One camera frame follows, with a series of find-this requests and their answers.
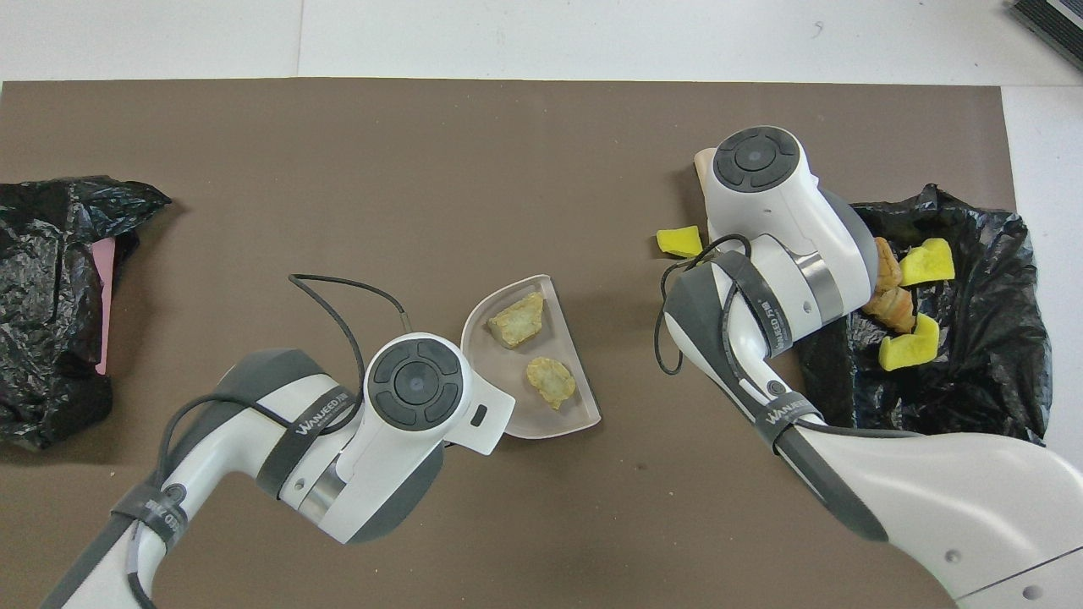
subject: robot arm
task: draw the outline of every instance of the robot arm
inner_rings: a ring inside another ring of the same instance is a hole
[[[298,350],[252,353],[217,388],[258,402],[288,427],[243,405],[213,402],[154,477],[114,507],[106,528],[42,607],[153,607],[166,553],[225,474],[243,471],[342,543],[377,539],[420,501],[443,464],[444,441],[490,454],[514,400],[473,373],[452,342],[413,333],[384,346],[365,377],[362,412],[337,431],[354,397]]]
[[[696,168],[712,237],[745,235],[751,251],[726,245],[679,275],[664,311],[684,355],[833,515],[910,554],[960,607],[1078,606],[1083,477],[1070,465],[996,436],[831,428],[767,365],[875,283],[867,229],[817,187],[797,140],[748,129],[696,155]]]

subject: yellow foam piece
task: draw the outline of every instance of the yellow foam piece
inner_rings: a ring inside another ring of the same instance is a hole
[[[925,282],[955,278],[955,262],[951,257],[951,246],[939,238],[927,238],[925,243],[910,250],[899,261],[902,269],[902,283],[914,285]]]
[[[666,254],[692,258],[703,251],[703,242],[700,241],[697,226],[662,230],[655,234],[655,237],[658,239],[658,249]]]
[[[880,367],[890,372],[931,362],[940,348],[940,326],[932,318],[917,314],[914,334],[884,337],[879,349]]]

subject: food piece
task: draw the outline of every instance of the food piece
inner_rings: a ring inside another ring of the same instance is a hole
[[[880,367],[890,372],[931,362],[940,347],[940,326],[932,318],[917,314],[914,334],[896,338],[884,337],[879,348]]]
[[[899,265],[902,268],[901,285],[914,285],[955,278],[955,262],[948,242],[934,237],[910,250]]]
[[[514,349],[542,332],[544,308],[545,297],[540,291],[532,291],[488,320],[488,329],[505,349]]]
[[[899,334],[914,328],[914,297],[901,287],[873,295],[861,310]]]
[[[891,252],[891,246],[884,237],[876,237],[876,259],[879,261],[879,269],[876,273],[876,287],[874,293],[887,291],[902,282],[902,269]]]
[[[655,233],[654,236],[658,239],[658,249],[666,254],[692,258],[703,251],[703,242],[700,241],[697,226],[663,230]]]
[[[876,258],[879,268],[873,297],[861,308],[887,327],[906,334],[914,327],[914,298],[899,287],[902,270],[884,237],[876,237]]]
[[[549,358],[535,358],[526,364],[526,380],[542,393],[542,399],[554,411],[575,394],[575,379],[564,364]]]

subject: white floor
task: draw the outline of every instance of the white floor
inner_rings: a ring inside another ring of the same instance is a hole
[[[1060,262],[1083,231],[1083,72],[1001,0],[0,3],[0,82],[293,76],[1002,86],[1054,341],[1048,441],[1083,469],[1083,288]]]

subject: garbage bag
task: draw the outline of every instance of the garbage bag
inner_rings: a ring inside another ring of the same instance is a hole
[[[971,207],[936,184],[901,203],[853,209],[899,258],[929,237],[951,245],[955,280],[906,288],[915,309],[940,325],[940,347],[932,362],[885,372],[877,353],[889,331],[856,311],[796,345],[807,397],[832,425],[1041,444],[1052,358],[1022,218]]]
[[[108,177],[0,184],[0,440],[44,449],[109,413],[91,244],[114,237],[119,270],[169,203]]]

